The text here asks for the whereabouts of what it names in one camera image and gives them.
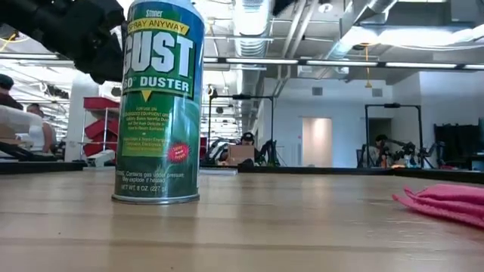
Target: can label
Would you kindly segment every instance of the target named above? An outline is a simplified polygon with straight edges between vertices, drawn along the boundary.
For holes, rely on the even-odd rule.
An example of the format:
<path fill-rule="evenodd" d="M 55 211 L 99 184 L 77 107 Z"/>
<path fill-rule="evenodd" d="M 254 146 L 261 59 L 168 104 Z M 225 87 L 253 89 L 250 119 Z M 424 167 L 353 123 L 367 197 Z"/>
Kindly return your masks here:
<path fill-rule="evenodd" d="M 203 21 L 165 2 L 128 14 L 115 195 L 197 195 Z"/>

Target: pink cloth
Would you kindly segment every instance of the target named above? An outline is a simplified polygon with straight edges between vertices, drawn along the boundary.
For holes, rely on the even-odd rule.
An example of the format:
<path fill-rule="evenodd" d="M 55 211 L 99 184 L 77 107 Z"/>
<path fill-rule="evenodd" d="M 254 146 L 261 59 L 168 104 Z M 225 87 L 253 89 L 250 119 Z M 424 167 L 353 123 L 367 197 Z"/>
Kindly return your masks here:
<path fill-rule="evenodd" d="M 437 184 L 418 193 L 405 188 L 405 194 L 392 197 L 418 212 L 484 228 L 484 188 Z"/>

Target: wooden table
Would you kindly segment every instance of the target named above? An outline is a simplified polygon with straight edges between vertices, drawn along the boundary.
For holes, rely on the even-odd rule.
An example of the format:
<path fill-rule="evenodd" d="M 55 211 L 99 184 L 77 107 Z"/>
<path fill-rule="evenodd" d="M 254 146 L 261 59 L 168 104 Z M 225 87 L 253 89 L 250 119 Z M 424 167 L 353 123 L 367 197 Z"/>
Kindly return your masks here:
<path fill-rule="evenodd" d="M 483 271 L 484 231 L 391 200 L 434 181 L 203 176 L 201 201 L 111 202 L 113 170 L 0 176 L 5 272 Z"/>

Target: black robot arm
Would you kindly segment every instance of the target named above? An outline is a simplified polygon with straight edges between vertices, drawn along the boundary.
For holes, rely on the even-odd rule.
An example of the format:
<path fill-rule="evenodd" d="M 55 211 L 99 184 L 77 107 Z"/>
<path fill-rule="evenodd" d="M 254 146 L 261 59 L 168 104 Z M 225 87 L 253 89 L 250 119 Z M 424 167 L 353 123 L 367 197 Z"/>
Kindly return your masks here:
<path fill-rule="evenodd" d="M 111 30 L 125 22 L 116 0 L 0 0 L 7 24 L 73 60 L 99 84 L 123 80 L 123 50 Z"/>

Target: person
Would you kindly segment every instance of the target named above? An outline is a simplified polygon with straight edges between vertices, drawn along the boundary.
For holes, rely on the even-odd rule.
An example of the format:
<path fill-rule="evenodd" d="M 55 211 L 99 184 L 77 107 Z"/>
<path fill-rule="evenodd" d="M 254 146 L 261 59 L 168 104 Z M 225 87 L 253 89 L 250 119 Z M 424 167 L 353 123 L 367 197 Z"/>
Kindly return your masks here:
<path fill-rule="evenodd" d="M 9 94 L 12 87 L 14 80 L 10 76 L 0 74 L 0 105 L 23 110 L 23 106 Z"/>
<path fill-rule="evenodd" d="M 38 105 L 37 103 L 30 104 L 27 107 L 27 112 L 36 114 L 42 118 L 44 118 L 45 116 L 44 112 L 40 110 L 40 105 Z M 55 148 L 55 144 L 57 142 L 55 129 L 52 128 L 52 126 L 47 122 L 43 122 L 42 133 L 44 135 L 44 145 L 42 147 L 42 152 L 50 153 Z"/>
<path fill-rule="evenodd" d="M 389 153 L 389 148 L 386 146 L 386 140 L 388 137 L 384 134 L 380 134 L 375 137 L 375 146 L 369 147 L 368 152 L 370 153 L 370 164 L 376 167 L 383 166 L 384 168 L 390 167 L 393 164 L 392 157 Z M 363 154 L 363 161 L 365 165 L 368 163 L 366 162 L 367 156 L 366 153 Z"/>
<path fill-rule="evenodd" d="M 242 134 L 242 137 L 240 138 L 240 145 L 245 145 L 245 146 L 253 146 L 255 144 L 255 136 L 252 132 L 245 132 Z M 256 162 L 259 162 L 259 157 L 260 157 L 260 152 L 257 150 L 256 147 L 254 147 L 254 159 Z M 228 150 L 224 150 L 220 154 L 219 161 L 224 162 L 228 158 Z"/>

